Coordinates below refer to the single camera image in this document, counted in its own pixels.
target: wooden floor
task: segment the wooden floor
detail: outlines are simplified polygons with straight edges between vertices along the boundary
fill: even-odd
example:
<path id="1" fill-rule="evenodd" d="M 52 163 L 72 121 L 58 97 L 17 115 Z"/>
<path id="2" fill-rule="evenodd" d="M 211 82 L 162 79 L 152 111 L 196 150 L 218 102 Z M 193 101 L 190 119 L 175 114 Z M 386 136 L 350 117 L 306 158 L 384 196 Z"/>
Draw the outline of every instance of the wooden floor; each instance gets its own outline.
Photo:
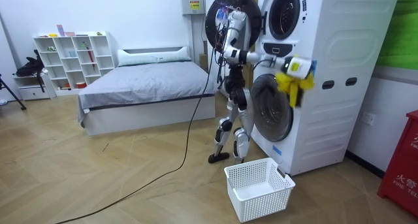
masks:
<path id="1" fill-rule="evenodd" d="M 182 162 L 187 124 L 86 136 L 76 97 L 0 106 L 0 223 L 55 223 L 97 210 Z M 217 116 L 225 99 L 217 98 Z M 224 167 L 209 165 L 217 119 L 193 124 L 184 167 L 73 223 L 239 223 Z M 226 151 L 232 150 L 232 140 Z M 265 157 L 254 144 L 248 160 Z M 249 223 L 416 223 L 376 196 L 380 179 L 349 159 L 294 177 L 287 209 Z"/>

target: black bag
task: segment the black bag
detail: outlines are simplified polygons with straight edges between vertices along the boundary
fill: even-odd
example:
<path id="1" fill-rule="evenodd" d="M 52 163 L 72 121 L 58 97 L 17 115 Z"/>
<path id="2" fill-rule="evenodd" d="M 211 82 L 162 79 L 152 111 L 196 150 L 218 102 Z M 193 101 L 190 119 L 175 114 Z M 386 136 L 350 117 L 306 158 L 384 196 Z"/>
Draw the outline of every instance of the black bag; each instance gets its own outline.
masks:
<path id="1" fill-rule="evenodd" d="M 38 50 L 34 50 L 34 52 L 37 55 L 37 58 L 35 59 L 33 57 L 26 57 L 26 59 L 29 62 L 26 63 L 23 67 L 20 67 L 18 71 L 16 71 L 16 75 L 19 77 L 25 77 L 25 76 L 34 76 L 36 74 L 40 88 L 42 92 L 44 93 L 45 92 L 44 86 L 42 85 L 42 80 L 40 78 L 40 74 L 44 68 L 44 63 L 40 60 Z"/>

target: red box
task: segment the red box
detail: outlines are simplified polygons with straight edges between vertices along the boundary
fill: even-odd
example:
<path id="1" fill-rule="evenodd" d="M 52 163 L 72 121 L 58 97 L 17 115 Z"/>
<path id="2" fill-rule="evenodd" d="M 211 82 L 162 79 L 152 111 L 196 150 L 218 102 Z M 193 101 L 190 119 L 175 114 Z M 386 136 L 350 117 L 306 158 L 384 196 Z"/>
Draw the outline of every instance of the red box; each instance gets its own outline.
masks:
<path id="1" fill-rule="evenodd" d="M 418 110 L 409 118 L 387 167 L 378 195 L 389 197 L 418 216 Z"/>
<path id="2" fill-rule="evenodd" d="M 411 123 L 400 153 L 418 161 L 418 121 Z"/>

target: robot leg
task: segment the robot leg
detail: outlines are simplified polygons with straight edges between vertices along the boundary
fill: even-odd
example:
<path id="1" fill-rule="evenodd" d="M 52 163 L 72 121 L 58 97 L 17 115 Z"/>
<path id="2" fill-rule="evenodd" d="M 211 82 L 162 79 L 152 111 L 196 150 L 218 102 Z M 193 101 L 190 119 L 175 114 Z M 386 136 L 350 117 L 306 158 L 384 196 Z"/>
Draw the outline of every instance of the robot leg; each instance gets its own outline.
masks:
<path id="1" fill-rule="evenodd" d="M 221 150 L 228 140 L 228 136 L 231 133 L 231 129 L 233 127 L 233 123 L 236 119 L 236 116 L 238 115 L 238 106 L 232 99 L 228 99 L 227 112 L 228 116 L 226 118 L 220 119 L 219 121 L 219 126 L 216 130 L 215 136 L 214 153 L 209 156 L 209 163 L 215 163 L 229 158 L 229 153 L 221 153 Z"/>
<path id="2" fill-rule="evenodd" d="M 238 105 L 238 115 L 242 124 L 241 128 L 234 131 L 234 157 L 235 163 L 243 163 L 249 149 L 251 132 L 254 127 L 253 101 L 248 89 L 242 90 L 245 95 L 246 104 Z"/>

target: cubby shelf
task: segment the cubby shelf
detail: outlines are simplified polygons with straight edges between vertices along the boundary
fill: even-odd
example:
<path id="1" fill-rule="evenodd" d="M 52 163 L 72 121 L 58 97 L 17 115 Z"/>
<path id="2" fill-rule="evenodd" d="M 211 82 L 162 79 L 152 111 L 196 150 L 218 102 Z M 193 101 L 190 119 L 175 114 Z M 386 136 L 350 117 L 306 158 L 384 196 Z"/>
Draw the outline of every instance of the cubby shelf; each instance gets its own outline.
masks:
<path id="1" fill-rule="evenodd" d="M 77 94 L 81 89 L 76 83 L 93 83 L 115 68 L 110 39 L 106 32 L 97 35 L 96 32 L 79 33 L 88 36 L 74 37 L 40 37 L 33 39 L 40 53 L 40 58 L 48 70 L 48 76 L 57 96 Z M 53 46 L 56 51 L 47 51 Z M 71 90 L 61 89 L 70 85 Z"/>

